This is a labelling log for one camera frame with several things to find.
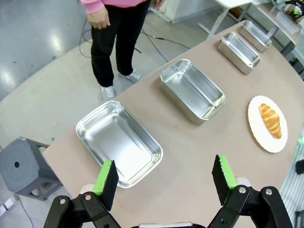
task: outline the white power strip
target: white power strip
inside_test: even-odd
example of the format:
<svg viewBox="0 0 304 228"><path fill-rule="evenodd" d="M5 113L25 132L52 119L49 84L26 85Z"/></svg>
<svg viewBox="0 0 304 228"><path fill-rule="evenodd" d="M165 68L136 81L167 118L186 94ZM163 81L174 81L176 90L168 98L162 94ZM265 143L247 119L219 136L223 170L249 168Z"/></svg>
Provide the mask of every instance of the white power strip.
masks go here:
<svg viewBox="0 0 304 228"><path fill-rule="evenodd" d="M5 203L0 207L0 217L7 212L14 204L19 201L16 194L12 195Z"/></svg>

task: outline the person's leg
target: person's leg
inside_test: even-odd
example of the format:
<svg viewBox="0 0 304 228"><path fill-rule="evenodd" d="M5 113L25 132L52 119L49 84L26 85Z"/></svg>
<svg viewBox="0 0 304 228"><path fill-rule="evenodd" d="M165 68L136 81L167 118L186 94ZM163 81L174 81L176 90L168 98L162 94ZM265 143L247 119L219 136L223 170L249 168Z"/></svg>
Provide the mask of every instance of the person's leg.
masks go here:
<svg viewBox="0 0 304 228"><path fill-rule="evenodd" d="M109 13L111 25L97 29L92 27L92 68L98 83L102 87L113 85L113 70L110 55L113 50L115 36L121 24L123 11L119 7L105 6Z"/></svg>
<svg viewBox="0 0 304 228"><path fill-rule="evenodd" d="M130 75L133 72L132 57L135 43L143 27L151 0L130 7L123 15L116 37L116 63L119 73Z"/></svg>

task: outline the plate with croissant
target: plate with croissant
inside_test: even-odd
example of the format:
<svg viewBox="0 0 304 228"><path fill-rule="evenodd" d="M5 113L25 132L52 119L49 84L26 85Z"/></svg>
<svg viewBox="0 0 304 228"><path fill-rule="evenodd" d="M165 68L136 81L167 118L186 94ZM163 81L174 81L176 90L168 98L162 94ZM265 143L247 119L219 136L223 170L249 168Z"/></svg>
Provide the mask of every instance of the plate with croissant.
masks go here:
<svg viewBox="0 0 304 228"><path fill-rule="evenodd" d="M271 99L254 97L248 106L248 120L254 137L265 150L271 153L283 150L288 138L287 123Z"/></svg>

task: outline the metal tray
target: metal tray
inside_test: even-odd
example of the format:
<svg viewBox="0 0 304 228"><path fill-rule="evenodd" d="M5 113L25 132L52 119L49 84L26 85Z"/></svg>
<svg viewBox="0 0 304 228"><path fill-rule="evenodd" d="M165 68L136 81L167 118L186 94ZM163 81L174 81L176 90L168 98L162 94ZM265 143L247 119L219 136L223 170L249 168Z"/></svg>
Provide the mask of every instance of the metal tray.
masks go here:
<svg viewBox="0 0 304 228"><path fill-rule="evenodd" d="M222 37L218 50L243 74L249 74L260 62L257 53L234 32Z"/></svg>
<svg viewBox="0 0 304 228"><path fill-rule="evenodd" d="M209 120L225 103L223 92L187 59L161 73L162 90L195 124Z"/></svg>
<svg viewBox="0 0 304 228"><path fill-rule="evenodd" d="M96 108L77 124L76 132L101 166L115 160L122 188L138 183L162 160L161 146L118 101Z"/></svg>
<svg viewBox="0 0 304 228"><path fill-rule="evenodd" d="M272 44L270 38L249 20L244 21L239 33L259 52L264 52Z"/></svg>

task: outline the pink sleeve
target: pink sleeve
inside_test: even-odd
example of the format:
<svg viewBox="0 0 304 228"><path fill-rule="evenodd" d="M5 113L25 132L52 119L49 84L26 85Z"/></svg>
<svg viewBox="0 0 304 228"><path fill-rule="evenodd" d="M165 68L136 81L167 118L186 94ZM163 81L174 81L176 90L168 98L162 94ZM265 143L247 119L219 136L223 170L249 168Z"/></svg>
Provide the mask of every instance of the pink sleeve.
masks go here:
<svg viewBox="0 0 304 228"><path fill-rule="evenodd" d="M81 0L81 3L86 7L87 13L96 13L105 6L101 0Z"/></svg>

